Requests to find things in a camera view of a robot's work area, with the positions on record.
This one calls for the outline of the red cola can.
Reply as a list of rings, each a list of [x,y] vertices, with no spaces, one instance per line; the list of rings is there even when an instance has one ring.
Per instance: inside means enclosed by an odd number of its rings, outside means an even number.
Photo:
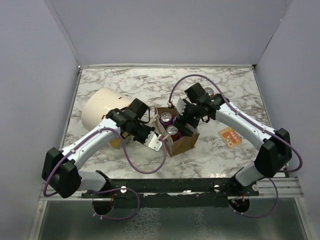
[[[170,135],[173,142],[179,139],[179,130],[174,125],[168,125],[166,132]]]
[[[211,97],[215,94],[214,90],[212,88],[210,88],[210,87],[205,87],[204,90]]]

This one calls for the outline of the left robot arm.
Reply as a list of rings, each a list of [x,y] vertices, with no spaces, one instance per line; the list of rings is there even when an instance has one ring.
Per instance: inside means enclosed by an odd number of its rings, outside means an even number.
[[[158,152],[163,140],[154,127],[142,121],[147,111],[149,107],[136,98],[129,106],[111,109],[96,127],[75,143],[61,150],[51,148],[46,153],[41,174],[45,181],[43,195],[50,197],[47,189],[51,187],[55,194],[64,199],[77,191],[92,191],[101,198],[106,197],[111,190],[111,180],[101,171],[84,172],[81,168],[112,140],[119,139],[123,145],[125,133],[134,141]]]

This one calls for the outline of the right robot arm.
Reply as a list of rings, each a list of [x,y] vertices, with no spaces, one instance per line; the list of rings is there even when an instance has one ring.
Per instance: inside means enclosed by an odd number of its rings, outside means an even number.
[[[292,158],[289,133],[275,130],[241,112],[226,97],[210,96],[196,83],[185,90],[186,99],[178,98],[172,106],[177,111],[174,126],[185,136],[191,136],[200,121],[216,120],[247,139],[257,150],[254,162],[241,168],[230,180],[230,191],[240,196],[248,186],[263,178],[272,178]]]

